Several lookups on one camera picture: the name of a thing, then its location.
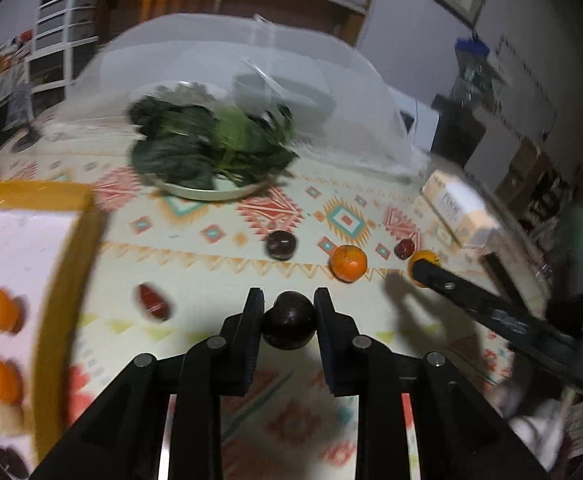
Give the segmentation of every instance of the screw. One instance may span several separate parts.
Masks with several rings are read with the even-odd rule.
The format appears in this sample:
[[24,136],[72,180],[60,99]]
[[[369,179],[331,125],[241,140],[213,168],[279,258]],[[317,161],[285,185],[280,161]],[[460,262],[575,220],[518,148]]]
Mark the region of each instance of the screw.
[[443,366],[445,364],[445,356],[440,352],[429,352],[427,354],[427,362],[432,366]]
[[207,346],[212,350],[223,348],[227,344],[227,340],[222,335],[215,335],[207,339]]
[[369,348],[371,346],[371,339],[369,339],[366,335],[357,335],[351,340],[351,343],[356,348]]
[[144,368],[148,364],[152,362],[153,355],[152,354],[138,354],[134,358],[134,364],[139,368]]

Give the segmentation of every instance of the table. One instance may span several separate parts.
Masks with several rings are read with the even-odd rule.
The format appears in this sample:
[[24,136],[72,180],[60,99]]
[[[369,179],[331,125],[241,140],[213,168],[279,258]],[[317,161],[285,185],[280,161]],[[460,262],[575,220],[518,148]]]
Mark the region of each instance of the table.
[[[460,250],[419,196],[422,182],[399,184],[300,159],[264,196],[236,203],[199,203],[165,196],[128,166],[131,127],[104,126],[83,136],[46,128],[45,138],[19,154],[0,151],[0,180],[89,182],[110,213],[86,290],[68,383],[69,422],[137,354],[165,358],[217,333],[241,311],[249,287],[265,292],[266,308],[284,290],[312,298],[327,286],[335,309],[361,333],[395,352],[440,350],[486,392],[511,374],[505,341],[475,324],[431,290],[417,288],[396,243],[439,253],[444,267],[495,292],[479,263],[496,250],[530,309],[541,314],[545,293],[508,232],[484,250]],[[264,252],[268,232],[293,232],[299,247],[289,262]],[[366,251],[369,269],[357,282],[334,279],[329,254],[341,244]],[[153,283],[173,316],[148,319],[136,286]],[[222,401],[225,477],[343,478],[355,470],[357,399],[334,399],[324,383],[314,338],[297,352],[261,344],[254,384],[244,398]]]

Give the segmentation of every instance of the transparent mesh cover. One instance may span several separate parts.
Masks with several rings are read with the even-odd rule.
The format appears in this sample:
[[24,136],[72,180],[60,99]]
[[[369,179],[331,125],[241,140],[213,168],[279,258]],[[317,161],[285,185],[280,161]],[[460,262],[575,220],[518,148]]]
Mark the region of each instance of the transparent mesh cover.
[[[280,84],[285,99],[246,60]],[[258,17],[169,14],[137,25],[91,60],[55,118],[124,116],[140,88],[173,81],[223,89],[250,112],[284,102],[300,153],[389,174],[421,169],[388,87],[367,59],[332,36]]]

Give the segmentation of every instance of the cardboard box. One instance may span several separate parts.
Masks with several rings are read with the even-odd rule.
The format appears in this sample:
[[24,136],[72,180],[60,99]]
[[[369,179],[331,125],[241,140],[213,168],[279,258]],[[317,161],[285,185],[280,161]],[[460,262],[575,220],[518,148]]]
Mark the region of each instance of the cardboard box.
[[456,176],[434,171],[423,188],[423,196],[461,247],[484,247],[500,227],[476,190]]
[[551,168],[546,153],[529,139],[521,140],[507,175],[495,190],[495,195],[508,207],[514,218],[523,217],[536,184]]

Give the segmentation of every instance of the orange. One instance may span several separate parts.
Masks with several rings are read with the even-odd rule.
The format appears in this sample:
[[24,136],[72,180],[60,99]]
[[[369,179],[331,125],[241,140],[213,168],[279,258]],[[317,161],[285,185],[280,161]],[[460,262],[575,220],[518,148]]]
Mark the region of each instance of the orange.
[[332,272],[344,282],[355,282],[367,270],[367,254],[354,245],[341,245],[329,258]]
[[20,308],[8,294],[0,288],[0,330],[12,332],[20,321]]
[[11,363],[0,360],[0,402],[16,404],[23,395],[23,382],[18,370]]
[[426,260],[431,264],[434,264],[435,266],[439,266],[441,265],[441,259],[438,257],[438,254],[434,253],[433,251],[418,251],[417,253],[414,253],[412,255],[411,258],[409,258],[409,263],[407,264],[407,273],[409,274],[409,277],[412,279],[412,281],[422,287],[422,288],[427,288],[426,285],[423,285],[420,282],[417,282],[414,279],[414,275],[412,274],[412,267],[414,267],[414,264],[418,261],[418,260]]

